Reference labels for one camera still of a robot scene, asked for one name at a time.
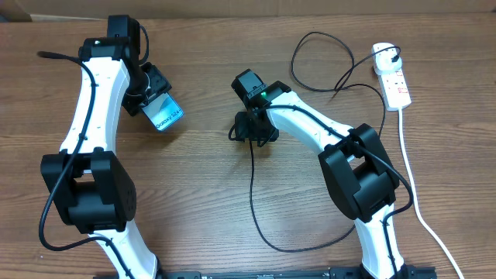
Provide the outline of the black Galaxy smartphone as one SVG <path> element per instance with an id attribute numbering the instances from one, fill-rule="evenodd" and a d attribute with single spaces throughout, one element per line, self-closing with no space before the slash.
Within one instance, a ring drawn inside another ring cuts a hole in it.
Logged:
<path id="1" fill-rule="evenodd" d="M 159 132 L 166 130 L 184 115 L 182 108 L 168 93 L 158 96 L 142 110 Z"/>

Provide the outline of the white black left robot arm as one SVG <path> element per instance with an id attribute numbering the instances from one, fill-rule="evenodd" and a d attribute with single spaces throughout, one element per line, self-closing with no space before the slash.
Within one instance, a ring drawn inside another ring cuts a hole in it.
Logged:
<path id="1" fill-rule="evenodd" d="M 81 90 L 67 136 L 55 154 L 43 156 L 40 173 L 50 193 L 38 236 L 48 250 L 70 250 L 96 242 L 117 278 L 162 278 L 158 257 L 145 244 L 135 221 L 136 188 L 116 156 L 119 116 L 144 112 L 160 116 L 170 82 L 140 50 L 146 29 L 129 15 L 111 15 L 104 37 L 87 38 L 76 57 L 40 51 L 38 56 L 69 60 L 81 68 Z M 50 207 L 84 239 L 54 246 L 45 237 Z"/>

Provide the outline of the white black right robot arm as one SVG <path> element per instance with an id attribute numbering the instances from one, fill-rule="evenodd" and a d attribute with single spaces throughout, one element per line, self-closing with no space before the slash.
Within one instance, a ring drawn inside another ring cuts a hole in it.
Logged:
<path id="1" fill-rule="evenodd" d="M 250 69 L 237 75 L 231 87 L 246 109 L 236 114 L 229 138 L 262 147 L 285 131 L 305 144 L 318 156 L 333 203 L 355 224 L 364 274 L 405 277 L 392 224 L 399 212 L 394 192 L 405 180 L 376 131 L 367 124 L 353 128 L 335 122 L 306 105 L 286 84 L 265 84 Z"/>

